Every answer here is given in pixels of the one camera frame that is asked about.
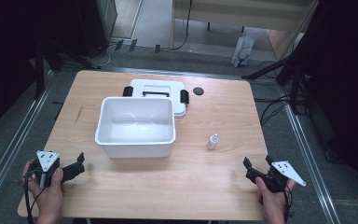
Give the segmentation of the white paper bag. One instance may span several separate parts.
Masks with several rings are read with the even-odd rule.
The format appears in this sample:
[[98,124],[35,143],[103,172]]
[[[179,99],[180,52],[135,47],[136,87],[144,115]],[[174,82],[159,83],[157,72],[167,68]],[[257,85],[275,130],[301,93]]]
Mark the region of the white paper bag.
[[248,35],[238,39],[237,46],[231,59],[231,63],[234,67],[244,67],[247,64],[254,42],[255,41]]

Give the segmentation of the metal floor rail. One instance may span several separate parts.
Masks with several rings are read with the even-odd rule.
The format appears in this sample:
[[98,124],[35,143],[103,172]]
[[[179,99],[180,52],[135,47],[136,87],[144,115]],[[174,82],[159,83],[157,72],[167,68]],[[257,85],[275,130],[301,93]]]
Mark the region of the metal floor rail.
[[324,212],[327,224],[341,224],[337,209],[316,160],[314,159],[309,141],[303,131],[300,121],[290,105],[285,107],[285,111],[292,126],[292,130],[294,131],[303,160],[308,168],[312,185],[318,197],[319,204]]
[[33,84],[0,119],[0,187],[48,97],[54,78],[54,72],[49,70],[39,97],[34,98],[36,85]]

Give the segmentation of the white lid with black clips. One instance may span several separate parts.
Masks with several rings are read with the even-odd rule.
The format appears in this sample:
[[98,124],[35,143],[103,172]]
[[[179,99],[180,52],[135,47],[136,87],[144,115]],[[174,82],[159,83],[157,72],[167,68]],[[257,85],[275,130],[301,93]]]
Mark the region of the white lid with black clips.
[[133,79],[126,86],[123,96],[170,98],[176,118],[183,118],[189,104],[189,93],[181,81]]

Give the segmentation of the person's right hand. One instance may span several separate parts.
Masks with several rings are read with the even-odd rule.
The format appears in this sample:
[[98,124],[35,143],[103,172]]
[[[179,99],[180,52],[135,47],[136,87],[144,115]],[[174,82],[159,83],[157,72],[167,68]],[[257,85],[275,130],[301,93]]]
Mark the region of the person's right hand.
[[285,197],[282,192],[272,193],[267,188],[261,177],[255,179],[257,185],[257,197],[263,201],[262,213],[264,217],[282,216],[285,210]]

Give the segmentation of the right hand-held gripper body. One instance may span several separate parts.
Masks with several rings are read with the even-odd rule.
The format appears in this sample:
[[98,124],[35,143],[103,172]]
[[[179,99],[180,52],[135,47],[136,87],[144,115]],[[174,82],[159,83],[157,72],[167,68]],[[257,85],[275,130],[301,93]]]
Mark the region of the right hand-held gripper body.
[[288,179],[294,180],[300,186],[306,186],[306,182],[288,161],[273,162],[266,174],[261,173],[252,166],[247,170],[246,177],[253,183],[255,183],[257,177],[261,177],[272,193],[283,192]]

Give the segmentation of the small white dropper bottle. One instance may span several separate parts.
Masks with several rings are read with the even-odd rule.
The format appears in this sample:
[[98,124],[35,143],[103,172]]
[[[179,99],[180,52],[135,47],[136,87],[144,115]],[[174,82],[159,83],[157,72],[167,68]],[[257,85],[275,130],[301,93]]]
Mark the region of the small white dropper bottle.
[[217,133],[213,134],[210,137],[209,142],[207,144],[208,149],[210,149],[210,150],[216,149],[218,142],[219,142],[218,134]]

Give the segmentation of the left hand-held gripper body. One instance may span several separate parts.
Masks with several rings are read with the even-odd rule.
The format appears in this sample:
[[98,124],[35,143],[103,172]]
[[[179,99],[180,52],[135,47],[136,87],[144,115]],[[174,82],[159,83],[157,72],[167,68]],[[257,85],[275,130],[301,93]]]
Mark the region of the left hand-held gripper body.
[[40,189],[48,188],[56,169],[60,166],[60,153],[52,151],[36,152],[36,159],[29,166],[28,174],[36,177]]

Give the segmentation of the person's left hand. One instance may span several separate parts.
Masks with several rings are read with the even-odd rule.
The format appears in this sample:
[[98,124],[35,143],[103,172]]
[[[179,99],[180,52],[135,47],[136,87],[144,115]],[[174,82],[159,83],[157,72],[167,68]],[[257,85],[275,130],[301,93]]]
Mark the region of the person's left hand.
[[34,197],[39,195],[36,200],[39,209],[39,222],[56,223],[61,218],[63,202],[62,178],[63,169],[58,167],[51,178],[51,185],[44,191],[41,191],[33,177],[22,179],[22,181],[27,182],[28,190]]

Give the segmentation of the light wooden furniture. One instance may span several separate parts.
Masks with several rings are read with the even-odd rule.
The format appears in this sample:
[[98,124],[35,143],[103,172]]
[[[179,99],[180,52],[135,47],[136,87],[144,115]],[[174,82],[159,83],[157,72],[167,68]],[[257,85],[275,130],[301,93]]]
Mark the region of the light wooden furniture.
[[175,21],[186,19],[268,30],[276,58],[290,52],[306,32],[319,0],[172,0],[171,47]]

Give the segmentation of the white plastic storage box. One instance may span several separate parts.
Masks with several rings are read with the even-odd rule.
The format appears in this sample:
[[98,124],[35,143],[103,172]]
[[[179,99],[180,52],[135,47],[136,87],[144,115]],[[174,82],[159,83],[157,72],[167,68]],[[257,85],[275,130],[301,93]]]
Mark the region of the white plastic storage box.
[[95,142],[109,158],[165,158],[176,138],[170,98],[107,97]]

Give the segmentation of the black metal stand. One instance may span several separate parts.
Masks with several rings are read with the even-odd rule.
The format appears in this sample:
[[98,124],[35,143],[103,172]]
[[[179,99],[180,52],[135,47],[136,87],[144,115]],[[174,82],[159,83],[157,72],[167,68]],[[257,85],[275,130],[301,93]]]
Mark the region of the black metal stand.
[[47,38],[39,40],[35,46],[35,95],[37,100],[42,95],[45,89],[45,70],[44,61],[48,62],[48,65],[53,70],[61,70],[63,62],[59,55],[59,45]]
[[289,94],[289,105],[293,112],[295,114],[298,114],[299,111],[297,110],[297,96],[300,79],[304,75],[302,68],[306,63],[306,60],[310,57],[312,49],[316,45],[317,37],[320,33],[322,23],[323,22],[321,19],[313,18],[306,33],[303,35],[297,47],[292,53],[260,71],[257,71],[251,75],[242,76],[241,78],[246,80],[254,80],[256,78],[264,76],[269,72],[281,68],[281,72],[276,77],[276,83],[282,86],[286,85],[290,79],[293,80],[291,92]]

